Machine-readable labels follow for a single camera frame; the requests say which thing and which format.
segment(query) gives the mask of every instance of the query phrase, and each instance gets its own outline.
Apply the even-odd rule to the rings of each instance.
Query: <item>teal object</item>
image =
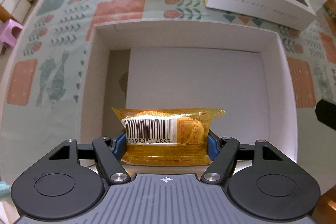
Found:
[[[11,188],[4,181],[0,181],[0,201],[11,196]]]

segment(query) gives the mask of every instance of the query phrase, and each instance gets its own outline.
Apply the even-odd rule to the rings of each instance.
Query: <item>open white box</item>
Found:
[[[223,56],[228,59],[230,59],[230,56],[233,56],[234,58],[231,58],[229,63],[236,62],[237,69],[235,72],[242,71],[244,67],[245,75],[249,73],[251,75],[243,81],[239,80],[238,76],[232,82],[226,83],[226,88],[237,90],[237,98],[230,98],[230,94],[224,89],[222,90],[222,94],[218,94],[218,90],[220,90],[218,88],[215,89],[217,93],[212,90],[205,91],[206,93],[213,94],[214,98],[218,98],[219,96],[226,98],[226,100],[230,99],[231,102],[234,102],[235,99],[237,101],[237,104],[232,104],[229,107],[230,109],[226,109],[228,111],[226,116],[230,118],[230,132],[227,132],[225,129],[225,119],[220,122],[219,118],[219,124],[216,124],[216,120],[214,120],[212,125],[222,130],[215,133],[219,136],[230,135],[236,137],[241,143],[251,143],[251,140],[267,139],[292,160],[297,160],[297,119],[294,92],[286,56],[278,34],[249,26],[209,21],[130,20],[122,23],[111,22],[98,25],[92,36],[92,49],[85,79],[83,101],[81,102],[82,111],[79,138],[81,143],[90,142],[92,139],[101,136],[102,117],[104,114],[104,97],[102,94],[105,93],[110,51],[135,47],[207,48],[211,49],[209,50],[210,56],[214,52],[215,54],[219,54],[219,56],[220,54],[224,54]],[[221,51],[218,53],[214,49],[241,52]],[[155,100],[157,94],[154,94],[150,99],[150,94],[146,93],[148,91],[146,91],[145,84],[148,85],[147,87],[150,87],[152,83],[146,83],[144,80],[139,81],[139,78],[133,73],[137,71],[144,72],[144,70],[139,68],[134,70],[136,68],[134,65],[141,64],[141,62],[138,62],[141,54],[153,50],[163,51],[169,49],[143,48],[131,51],[127,107],[146,108],[149,106],[149,104],[146,104],[148,100],[148,102],[151,102],[150,107],[154,107],[155,102],[158,102]],[[178,49],[172,50],[173,54],[178,51]],[[206,50],[195,49],[195,51],[202,51],[201,54],[204,54]],[[138,55],[138,58],[133,59],[135,52],[140,55]],[[213,66],[214,70],[209,72],[209,74],[213,74],[212,76],[215,77],[218,75],[218,72],[222,73],[223,70],[228,70],[226,67],[221,67],[224,64],[223,60],[221,58],[218,60],[220,61],[218,63],[219,67],[215,68]],[[176,81],[173,75],[167,75],[167,77],[170,77],[170,82]],[[243,94],[239,96],[240,84],[242,82],[256,88],[252,88],[248,96]],[[191,92],[193,94],[193,89],[189,88],[187,91],[181,90],[181,92]],[[245,131],[249,129],[249,133],[241,134],[240,132],[234,132],[234,124],[241,126],[242,118],[244,117],[230,115],[230,111],[231,113],[238,113],[241,110],[245,116],[247,115],[248,119],[251,119],[253,115],[248,116],[248,114],[256,112],[256,98],[262,101],[257,111],[260,119],[255,120],[253,123],[243,123]],[[162,102],[160,104],[158,102],[157,106],[164,107]]]

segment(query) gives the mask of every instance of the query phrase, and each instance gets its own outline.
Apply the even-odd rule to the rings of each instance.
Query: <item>circular cover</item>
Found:
[[[39,172],[28,169],[12,185],[12,199],[21,215],[40,220],[74,217],[92,208],[104,185],[89,168],[72,165]]]
[[[320,188],[308,173],[272,164],[240,170],[231,177],[227,191],[244,211],[276,221],[295,220],[309,214],[320,197]]]

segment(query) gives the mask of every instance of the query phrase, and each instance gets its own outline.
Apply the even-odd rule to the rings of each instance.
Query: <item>table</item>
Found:
[[[279,33],[293,78],[300,164],[321,186],[336,183],[336,133],[315,105],[336,101],[336,24],[324,8],[303,32],[205,8],[204,0],[40,0],[0,85],[0,175],[12,183],[31,164],[80,131],[81,95],[95,23],[184,18],[245,24]]]

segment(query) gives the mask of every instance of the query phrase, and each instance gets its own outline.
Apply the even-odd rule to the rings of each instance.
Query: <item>gray ribbed plate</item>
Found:
[[[22,217],[18,224],[40,221]],[[122,185],[111,186],[104,199],[89,212],[64,224],[262,224],[227,199],[222,188],[190,175],[138,174]],[[314,224],[306,217],[292,224]]]

